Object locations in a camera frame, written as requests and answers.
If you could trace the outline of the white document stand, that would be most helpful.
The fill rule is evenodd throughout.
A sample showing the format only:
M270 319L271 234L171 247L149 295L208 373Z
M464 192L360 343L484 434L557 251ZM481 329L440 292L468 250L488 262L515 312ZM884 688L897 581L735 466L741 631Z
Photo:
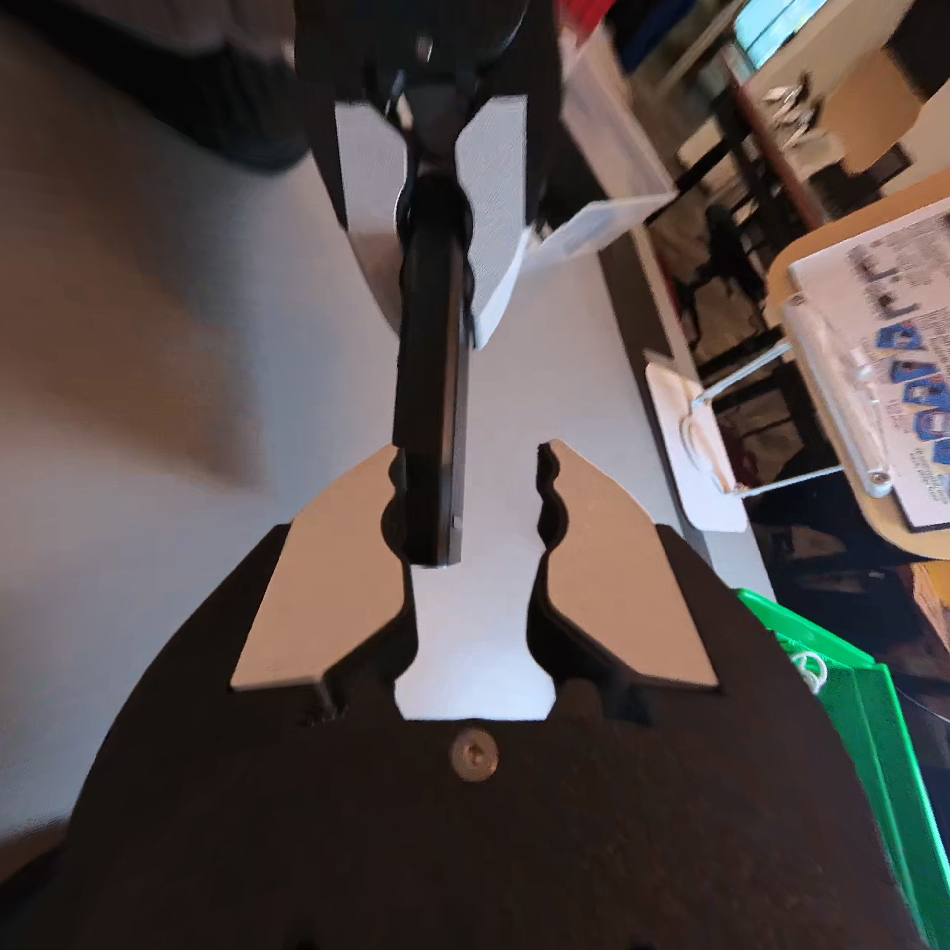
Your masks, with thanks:
M797 306L801 309L804 306L801 295L793 293L790 275L791 266L798 260L856 238L874 227L920 212L947 199L948 195L949 170L944 169L843 219L828 222L796 240L778 255L767 273L766 312L776 316L782 307ZM924 533L909 530L899 514L893 495L884 493L887 484L885 470L871 468L870 461L875 449L867 424L860 422L856 410L847 409L836 402L829 372L819 369L816 344L805 330L785 329L785 333L763 354L705 389L686 376L660 369L657 361L648 367L651 399L659 413L662 439L671 461L676 491L690 523L701 530L721 531L723 528L713 516L713 511L718 507L719 518L729 514L735 521L735 525L727 525L724 530L740 531L747 524L747 517L738 514L742 500L794 483L842 472L862 516L879 537L909 555L947 561L949 530L944 528ZM839 464L756 489L742 488L733 474L712 401L728 387L788 353L794 356L793 368L798 370L803 379L808 397Z

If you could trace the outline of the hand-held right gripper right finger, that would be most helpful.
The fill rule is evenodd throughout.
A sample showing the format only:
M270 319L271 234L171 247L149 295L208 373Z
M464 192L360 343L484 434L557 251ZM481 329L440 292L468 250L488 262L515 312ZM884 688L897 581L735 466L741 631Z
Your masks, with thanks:
M719 679L661 541L617 481L560 439L538 448L543 543L529 651L557 687L715 690Z

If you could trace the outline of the printed instruction sheet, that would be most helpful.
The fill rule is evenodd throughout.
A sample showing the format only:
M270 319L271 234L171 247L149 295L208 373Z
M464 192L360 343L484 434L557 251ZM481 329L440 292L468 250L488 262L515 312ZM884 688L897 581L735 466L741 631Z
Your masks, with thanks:
M949 522L949 201L790 267L783 315L861 486L912 533Z

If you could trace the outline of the green plastic bin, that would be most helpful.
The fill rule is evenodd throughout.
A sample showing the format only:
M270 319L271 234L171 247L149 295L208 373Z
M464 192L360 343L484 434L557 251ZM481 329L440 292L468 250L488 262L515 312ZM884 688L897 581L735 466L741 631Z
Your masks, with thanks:
M861 780L890 868L932 948L949 947L949 869L890 671L811 621L738 588L823 704Z

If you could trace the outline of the black USB hub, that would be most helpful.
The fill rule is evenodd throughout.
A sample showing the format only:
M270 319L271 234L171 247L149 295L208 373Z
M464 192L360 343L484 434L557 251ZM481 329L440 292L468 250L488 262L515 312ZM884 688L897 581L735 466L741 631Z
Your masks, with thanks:
M419 175L400 232L393 423L405 467L404 551L418 566L461 559L473 350L471 230L469 202L456 178L435 170Z

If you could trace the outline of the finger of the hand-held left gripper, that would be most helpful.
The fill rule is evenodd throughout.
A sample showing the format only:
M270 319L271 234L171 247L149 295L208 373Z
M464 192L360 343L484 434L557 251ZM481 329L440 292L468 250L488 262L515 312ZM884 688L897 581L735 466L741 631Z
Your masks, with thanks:
M474 348L500 325L523 267L526 220L527 96L491 98L456 140L458 182L469 202Z
M403 250L398 212L408 175L405 139L370 104L336 105L337 143L350 247L375 303L399 333Z

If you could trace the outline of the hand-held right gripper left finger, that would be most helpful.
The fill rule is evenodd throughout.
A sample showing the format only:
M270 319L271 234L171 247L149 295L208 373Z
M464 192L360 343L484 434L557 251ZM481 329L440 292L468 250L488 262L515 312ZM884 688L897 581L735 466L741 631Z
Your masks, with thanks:
M395 445L340 476L293 518L230 687L347 693L358 651L409 605L405 565L386 539L397 497Z

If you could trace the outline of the beige chair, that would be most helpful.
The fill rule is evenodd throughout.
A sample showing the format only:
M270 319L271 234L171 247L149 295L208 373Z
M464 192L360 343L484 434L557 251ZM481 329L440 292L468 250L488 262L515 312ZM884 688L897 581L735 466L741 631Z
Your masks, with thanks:
M858 175L896 146L916 124L926 99L889 48L866 56L825 99L820 128Z

